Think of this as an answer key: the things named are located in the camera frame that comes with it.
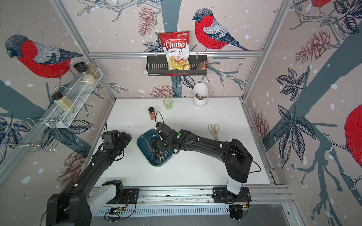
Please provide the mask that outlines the pink handled scissors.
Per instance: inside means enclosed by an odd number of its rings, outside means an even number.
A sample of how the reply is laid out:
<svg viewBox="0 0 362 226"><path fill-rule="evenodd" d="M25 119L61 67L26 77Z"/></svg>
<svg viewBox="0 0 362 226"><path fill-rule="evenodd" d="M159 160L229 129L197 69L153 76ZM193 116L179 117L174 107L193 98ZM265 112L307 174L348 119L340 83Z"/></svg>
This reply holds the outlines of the pink handled scissors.
<svg viewBox="0 0 362 226"><path fill-rule="evenodd" d="M165 158L164 158L163 152L159 152L159 151L154 152L154 161L155 161L156 165L161 164L164 160L165 160Z"/></svg>

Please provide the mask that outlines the black scissors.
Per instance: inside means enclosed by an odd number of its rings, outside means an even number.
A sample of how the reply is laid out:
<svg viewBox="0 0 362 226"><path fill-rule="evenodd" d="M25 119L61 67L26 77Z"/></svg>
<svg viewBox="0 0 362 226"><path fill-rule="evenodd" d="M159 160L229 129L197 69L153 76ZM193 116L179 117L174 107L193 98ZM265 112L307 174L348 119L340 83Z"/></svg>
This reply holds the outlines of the black scissors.
<svg viewBox="0 0 362 226"><path fill-rule="evenodd" d="M157 145L158 140L159 139L157 136L152 136L151 141L149 142L150 149L151 149L151 156L154 158L154 160L156 160L157 158L160 158L160 156L162 155L162 152L160 151L160 149Z"/></svg>

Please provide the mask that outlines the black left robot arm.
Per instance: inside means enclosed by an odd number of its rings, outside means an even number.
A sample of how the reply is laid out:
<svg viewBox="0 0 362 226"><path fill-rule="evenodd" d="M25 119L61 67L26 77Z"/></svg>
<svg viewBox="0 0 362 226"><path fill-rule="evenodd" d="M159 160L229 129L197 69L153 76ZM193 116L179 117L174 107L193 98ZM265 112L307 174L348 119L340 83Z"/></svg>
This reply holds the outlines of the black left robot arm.
<svg viewBox="0 0 362 226"><path fill-rule="evenodd" d="M132 140L125 132L107 131L104 142L81 175L60 194L53 194L46 209L47 226L89 226L95 213L105 204L115 199L129 201L120 180L104 183L101 189L91 195L96 182L102 174L117 161Z"/></svg>

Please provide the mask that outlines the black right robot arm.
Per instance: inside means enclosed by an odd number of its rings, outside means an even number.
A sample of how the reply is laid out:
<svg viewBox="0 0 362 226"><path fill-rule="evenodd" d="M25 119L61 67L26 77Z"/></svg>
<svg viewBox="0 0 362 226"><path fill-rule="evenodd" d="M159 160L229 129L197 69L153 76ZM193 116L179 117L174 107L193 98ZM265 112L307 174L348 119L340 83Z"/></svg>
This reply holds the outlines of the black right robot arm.
<svg viewBox="0 0 362 226"><path fill-rule="evenodd" d="M226 186L229 194L238 195L247 182L253 157L239 140L216 141L187 130L177 132L164 122L156 123L156 134L161 139L160 148L173 149L175 153L198 152L222 161L230 178Z"/></svg>

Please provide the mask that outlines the teal storage tray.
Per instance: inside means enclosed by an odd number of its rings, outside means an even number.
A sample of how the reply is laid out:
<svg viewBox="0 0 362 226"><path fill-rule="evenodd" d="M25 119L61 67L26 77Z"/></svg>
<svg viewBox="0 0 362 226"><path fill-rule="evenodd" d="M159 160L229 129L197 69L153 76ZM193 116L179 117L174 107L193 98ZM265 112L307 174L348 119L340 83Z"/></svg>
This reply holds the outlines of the teal storage tray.
<svg viewBox="0 0 362 226"><path fill-rule="evenodd" d="M140 151L143 153L143 155L145 156L145 158L148 160L148 162L155 167L160 167L163 164L165 164L173 155L173 150L169 149L167 151L161 151L164 153L164 158L165 160L159 164L156 165L154 158L151 156L151 149L150 149L150 145L149 142L151 141L151 137L152 136L156 136L156 130L155 129L150 129L147 132L145 132L144 134L142 134L140 137L138 137L137 139L137 146L140 149Z"/></svg>

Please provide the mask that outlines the orange spice jar black lid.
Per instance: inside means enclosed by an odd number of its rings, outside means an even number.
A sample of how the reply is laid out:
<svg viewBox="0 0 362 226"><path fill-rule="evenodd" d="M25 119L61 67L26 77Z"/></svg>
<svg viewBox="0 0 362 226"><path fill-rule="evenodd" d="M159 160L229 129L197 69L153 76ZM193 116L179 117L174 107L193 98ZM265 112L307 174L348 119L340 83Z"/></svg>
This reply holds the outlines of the orange spice jar black lid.
<svg viewBox="0 0 362 226"><path fill-rule="evenodd" d="M151 120L155 120L155 118L156 118L155 109L154 109L153 107L150 107L150 108L148 109L148 111L149 111L149 115L150 115Z"/></svg>

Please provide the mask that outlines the green glass cup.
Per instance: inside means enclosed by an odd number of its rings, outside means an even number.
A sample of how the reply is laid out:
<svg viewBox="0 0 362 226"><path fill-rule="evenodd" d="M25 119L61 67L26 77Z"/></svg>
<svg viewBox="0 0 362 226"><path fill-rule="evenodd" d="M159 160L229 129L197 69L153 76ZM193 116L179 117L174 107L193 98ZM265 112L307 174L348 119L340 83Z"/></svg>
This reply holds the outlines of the green glass cup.
<svg viewBox="0 0 362 226"><path fill-rule="evenodd" d="M172 98L165 98L163 100L164 106L167 110L172 109L173 107L173 99Z"/></svg>

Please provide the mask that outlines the white utensil holder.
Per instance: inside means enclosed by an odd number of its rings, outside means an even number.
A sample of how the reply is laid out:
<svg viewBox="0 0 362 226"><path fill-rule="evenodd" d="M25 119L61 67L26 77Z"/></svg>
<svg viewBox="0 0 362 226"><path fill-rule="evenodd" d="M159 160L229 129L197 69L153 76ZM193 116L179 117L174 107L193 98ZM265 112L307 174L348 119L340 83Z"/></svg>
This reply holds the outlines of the white utensil holder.
<svg viewBox="0 0 362 226"><path fill-rule="evenodd" d="M197 107L205 107L208 98L208 87L205 83L197 83L193 88L193 103Z"/></svg>

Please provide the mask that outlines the small spice jar behind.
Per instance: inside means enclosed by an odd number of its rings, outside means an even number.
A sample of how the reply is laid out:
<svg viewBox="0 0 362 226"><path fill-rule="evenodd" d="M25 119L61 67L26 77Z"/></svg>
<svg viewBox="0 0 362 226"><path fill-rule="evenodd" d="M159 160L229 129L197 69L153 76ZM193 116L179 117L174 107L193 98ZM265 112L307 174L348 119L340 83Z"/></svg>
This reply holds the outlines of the small spice jar behind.
<svg viewBox="0 0 362 226"><path fill-rule="evenodd" d="M95 79L99 79L100 72L98 68L91 61L87 61L86 65L89 73L91 73Z"/></svg>

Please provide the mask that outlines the red Chuba chips bag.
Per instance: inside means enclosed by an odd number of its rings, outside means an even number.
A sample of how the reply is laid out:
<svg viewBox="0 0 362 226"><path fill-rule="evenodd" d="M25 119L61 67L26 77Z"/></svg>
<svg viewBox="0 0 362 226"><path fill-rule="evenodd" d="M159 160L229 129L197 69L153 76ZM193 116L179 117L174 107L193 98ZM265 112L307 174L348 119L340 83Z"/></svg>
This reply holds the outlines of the red Chuba chips bag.
<svg viewBox="0 0 362 226"><path fill-rule="evenodd" d="M189 70L189 31L160 33L169 70Z"/></svg>

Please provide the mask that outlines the cream handled scissors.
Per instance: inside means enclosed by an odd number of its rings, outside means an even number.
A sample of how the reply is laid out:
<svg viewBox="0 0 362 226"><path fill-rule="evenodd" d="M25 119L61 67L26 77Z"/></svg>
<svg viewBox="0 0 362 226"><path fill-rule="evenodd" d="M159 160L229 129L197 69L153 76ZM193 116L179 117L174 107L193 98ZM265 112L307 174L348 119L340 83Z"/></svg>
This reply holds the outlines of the cream handled scissors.
<svg viewBox="0 0 362 226"><path fill-rule="evenodd" d="M220 130L220 126L215 123L215 124L209 124L208 125L208 129L209 131L213 134L213 137L216 141L219 140L219 136L218 136L218 133L219 133L219 130Z"/></svg>

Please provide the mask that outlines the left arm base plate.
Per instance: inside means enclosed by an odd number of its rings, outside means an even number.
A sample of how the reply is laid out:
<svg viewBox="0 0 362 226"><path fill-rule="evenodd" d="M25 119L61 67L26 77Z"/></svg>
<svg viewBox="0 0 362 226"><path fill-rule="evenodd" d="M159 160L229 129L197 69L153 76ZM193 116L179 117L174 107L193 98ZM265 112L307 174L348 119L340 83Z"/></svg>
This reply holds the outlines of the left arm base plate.
<svg viewBox="0 0 362 226"><path fill-rule="evenodd" d="M107 204L136 204L139 197L138 188L124 188L122 194L117 194Z"/></svg>

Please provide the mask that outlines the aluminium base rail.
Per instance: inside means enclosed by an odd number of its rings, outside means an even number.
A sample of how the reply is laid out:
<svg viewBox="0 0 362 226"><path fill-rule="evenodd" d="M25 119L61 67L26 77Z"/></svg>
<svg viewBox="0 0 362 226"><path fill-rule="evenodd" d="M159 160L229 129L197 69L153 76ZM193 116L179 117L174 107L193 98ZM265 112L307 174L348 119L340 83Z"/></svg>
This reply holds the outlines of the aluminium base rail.
<svg viewBox="0 0 362 226"><path fill-rule="evenodd" d="M91 195L101 187L91 190ZM136 204L105 204L94 217L103 217L110 223L130 217L163 217L187 215L228 215L241 220L259 205L280 205L290 226L304 224L289 189L286 186L258 185L247 187L252 201L249 203L215 203L213 187L225 186L143 186L138 188Z"/></svg>

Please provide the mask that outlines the black wall basket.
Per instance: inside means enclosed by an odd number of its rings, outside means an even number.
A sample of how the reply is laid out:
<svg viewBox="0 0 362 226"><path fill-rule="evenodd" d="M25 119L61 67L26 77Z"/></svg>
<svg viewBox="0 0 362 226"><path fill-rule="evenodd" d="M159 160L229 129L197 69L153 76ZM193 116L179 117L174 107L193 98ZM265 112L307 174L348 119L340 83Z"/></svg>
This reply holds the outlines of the black wall basket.
<svg viewBox="0 0 362 226"><path fill-rule="evenodd" d="M146 71L149 76L206 75L207 56L189 56L189 70L169 70L166 56L148 56Z"/></svg>

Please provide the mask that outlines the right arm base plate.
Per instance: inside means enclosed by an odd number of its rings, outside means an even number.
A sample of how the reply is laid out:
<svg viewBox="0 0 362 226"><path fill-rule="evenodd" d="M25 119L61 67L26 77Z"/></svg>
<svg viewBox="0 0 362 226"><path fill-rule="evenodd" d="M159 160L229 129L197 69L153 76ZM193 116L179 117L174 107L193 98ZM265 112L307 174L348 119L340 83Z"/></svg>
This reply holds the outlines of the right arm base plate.
<svg viewBox="0 0 362 226"><path fill-rule="evenodd" d="M211 196L215 203L233 204L233 203L249 203L252 201L249 189L242 187L237 195L229 192L226 187L213 187Z"/></svg>

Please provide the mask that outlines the aluminium frame post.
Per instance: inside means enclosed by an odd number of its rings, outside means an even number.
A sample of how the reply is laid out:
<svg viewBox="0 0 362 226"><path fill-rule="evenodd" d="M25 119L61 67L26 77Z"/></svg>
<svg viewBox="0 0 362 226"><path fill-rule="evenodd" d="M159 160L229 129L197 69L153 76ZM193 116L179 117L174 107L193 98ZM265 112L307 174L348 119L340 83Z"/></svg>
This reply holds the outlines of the aluminium frame post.
<svg viewBox="0 0 362 226"><path fill-rule="evenodd" d="M65 27L67 28L67 30L69 31L69 33L70 33L71 37L73 38L73 40L77 43L78 49L81 51L81 53L83 54L85 59L91 61L92 63L94 63L95 66L98 66L98 64L94 60L91 60L91 58L90 58L90 50L87 47L84 39L81 37L81 33L76 28L75 23L71 19L71 16L67 12L67 9L66 9L65 5L62 3L62 1L50 0L50 3L53 5L55 11L59 15L60 19L62 20L62 22L65 25ZM106 76L105 76L104 72L103 72L103 76L102 76L100 82L101 82L101 85L103 86L105 92L107 93L108 97L114 103L115 100L116 100L116 97L113 94L112 88L109 85L109 82L106 79Z"/></svg>

